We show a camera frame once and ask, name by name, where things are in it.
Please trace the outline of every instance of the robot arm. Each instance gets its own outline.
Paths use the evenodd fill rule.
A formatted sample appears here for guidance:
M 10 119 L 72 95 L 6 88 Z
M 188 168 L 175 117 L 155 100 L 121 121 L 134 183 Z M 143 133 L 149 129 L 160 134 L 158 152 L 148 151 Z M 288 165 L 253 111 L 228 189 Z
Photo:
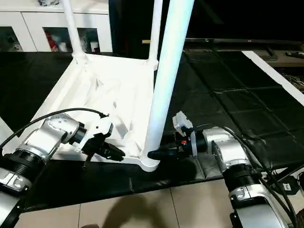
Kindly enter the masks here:
M 176 133 L 167 137 L 171 138 L 169 146 L 149 152 L 148 157 L 157 160 L 182 159 L 196 156 L 197 150 L 213 154 L 229 191 L 234 209 L 230 219 L 234 228 L 288 227 L 271 193 L 260 183 L 260 174 L 251 165 L 246 149 L 233 135 L 219 127 L 195 131 L 183 112 L 173 117 L 173 125 Z
M 99 119 L 89 129 L 67 114 L 47 118 L 34 130 L 14 153 L 0 160 L 0 228 L 14 227 L 22 212 L 24 196 L 60 144 L 69 143 L 82 150 L 89 161 L 99 154 L 121 161 L 124 152 L 105 143 L 113 125 L 109 117 Z

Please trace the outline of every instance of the black wire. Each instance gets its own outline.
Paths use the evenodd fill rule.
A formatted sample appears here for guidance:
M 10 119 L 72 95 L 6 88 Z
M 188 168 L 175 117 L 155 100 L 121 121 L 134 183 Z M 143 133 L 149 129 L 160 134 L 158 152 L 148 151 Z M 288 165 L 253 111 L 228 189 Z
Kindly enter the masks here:
M 267 182 L 262 177 L 260 178 L 260 181 L 267 188 L 267 190 L 274 196 L 274 198 L 278 201 L 278 203 L 281 205 L 281 207 L 284 209 L 284 211 L 287 213 L 287 215 L 291 219 L 290 210 L 284 204 L 284 202 L 279 198 L 279 196 L 277 195 L 277 193 L 270 187 L 269 184 L 267 184 Z
M 282 186 L 277 182 L 276 178 L 273 176 L 273 174 L 269 171 L 269 169 L 267 168 L 267 166 L 264 164 L 264 162 L 259 158 L 259 156 L 257 155 L 257 153 L 253 152 L 253 150 L 251 150 L 249 148 L 249 146 L 247 145 L 247 143 L 241 139 L 240 137 L 238 137 L 232 130 L 230 130 L 229 128 L 227 127 L 224 127 L 224 126 L 218 126 L 218 125 L 215 125 L 215 124 L 212 124 L 212 123 L 203 123 L 203 124 L 200 124 L 197 126 L 197 128 L 199 127 L 203 127 L 203 126 L 213 126 L 213 127 L 220 127 L 224 130 L 226 130 L 229 134 L 231 134 L 248 152 L 251 152 L 255 157 L 256 159 L 259 161 L 259 163 L 262 165 L 263 169 L 267 172 L 268 176 L 273 179 L 274 181 L 274 184 L 276 186 L 276 188 L 280 191 L 281 195 L 283 196 L 283 198 L 285 199 L 286 201 L 286 204 L 288 205 L 288 208 L 289 210 L 286 210 L 287 208 L 286 207 L 283 207 L 282 205 L 284 204 L 282 202 L 282 200 L 277 196 L 276 198 L 276 193 L 275 195 L 273 194 L 274 191 L 271 191 L 270 193 L 273 194 L 273 196 L 275 197 L 275 199 L 280 203 L 280 205 L 283 207 L 283 209 L 286 211 L 286 213 L 288 214 L 289 218 L 291 219 L 292 223 L 293 223 L 293 226 L 294 228 L 297 228 L 298 227 L 298 224 L 297 224 L 297 219 L 296 219 L 296 213 L 295 213 L 295 209 L 294 207 L 292 206 L 286 192 L 283 190 Z
M 21 127 L 19 130 L 17 130 L 15 133 L 13 133 L 10 137 L 8 137 L 6 140 L 4 140 L 3 143 L 0 144 L 0 151 L 2 150 L 2 148 L 10 141 L 12 140 L 17 134 L 19 134 L 20 132 L 24 131 L 26 128 L 28 128 L 29 126 L 37 123 L 38 121 L 40 120 L 43 120 L 45 118 L 48 118 L 50 116 L 53 116 L 53 115 L 56 115 L 56 114 L 60 114 L 60 113 L 65 113 L 65 112 L 70 112 L 70 111 L 88 111 L 88 112 L 92 112 L 92 113 L 97 113 L 99 114 L 99 116 L 101 118 L 103 117 L 106 117 L 106 115 L 104 115 L 103 113 L 97 111 L 97 110 L 94 110 L 94 109 L 90 109 L 90 108 L 67 108 L 67 109 L 63 109 L 63 110 L 59 110 L 59 111 L 56 111 L 56 112 L 52 112 L 52 113 L 49 113 L 47 115 L 44 115 L 42 117 L 39 117 L 31 122 L 29 122 L 27 125 Z

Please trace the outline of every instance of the black mat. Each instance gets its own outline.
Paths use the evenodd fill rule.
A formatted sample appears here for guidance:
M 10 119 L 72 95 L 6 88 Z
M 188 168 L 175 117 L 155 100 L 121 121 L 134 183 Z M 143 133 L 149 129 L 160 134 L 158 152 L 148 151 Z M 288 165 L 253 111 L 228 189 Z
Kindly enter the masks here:
M 71 61 L 62 53 L 0 54 L 0 116 L 16 130 L 26 124 Z M 165 133 L 182 110 L 194 125 L 212 122 L 248 138 L 270 169 L 304 161 L 304 108 L 241 52 L 184 53 Z M 146 173 L 136 165 L 49 162 L 32 189 L 27 211 L 101 200 L 221 178 L 211 154 L 161 162 Z

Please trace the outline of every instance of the white pole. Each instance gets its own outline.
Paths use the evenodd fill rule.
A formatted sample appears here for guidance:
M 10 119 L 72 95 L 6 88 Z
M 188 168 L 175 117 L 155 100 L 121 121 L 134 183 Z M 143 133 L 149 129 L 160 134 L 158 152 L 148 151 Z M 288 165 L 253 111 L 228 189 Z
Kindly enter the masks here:
M 154 0 L 153 8 L 153 19 L 152 19 L 152 29 L 151 29 L 151 38 L 150 38 L 150 51 L 148 61 L 151 64 L 154 64 L 154 70 L 157 70 L 158 61 L 157 61 L 157 52 L 158 52 L 158 43 L 160 39 L 160 29 L 161 29 L 161 20 L 162 20 L 162 0 Z
M 73 47 L 72 55 L 75 57 L 83 57 L 83 56 L 85 56 L 85 53 L 82 51 L 82 48 L 81 48 L 79 34 L 78 34 L 77 27 L 75 24 L 71 2 L 70 2 L 70 0 L 61 0 L 61 1 L 62 1 L 62 5 L 63 5 L 63 9 L 65 12 L 66 21 L 67 21 L 68 34 L 70 36 L 72 47 Z
M 161 57 L 154 88 L 149 125 L 141 160 L 154 166 L 147 153 L 160 146 L 171 95 L 188 30 L 194 0 L 171 0 L 162 42 Z

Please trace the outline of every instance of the beige floor tile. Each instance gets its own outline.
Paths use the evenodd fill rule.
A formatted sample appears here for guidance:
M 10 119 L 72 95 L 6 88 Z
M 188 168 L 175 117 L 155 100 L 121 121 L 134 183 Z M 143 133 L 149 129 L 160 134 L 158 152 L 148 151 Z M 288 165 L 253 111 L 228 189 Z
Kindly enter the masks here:
M 79 227 L 94 223 L 102 228 L 178 228 L 169 189 L 81 204 Z
M 77 228 L 80 205 L 21 214 L 15 228 Z
M 180 228 L 231 228 L 224 180 L 171 188 Z

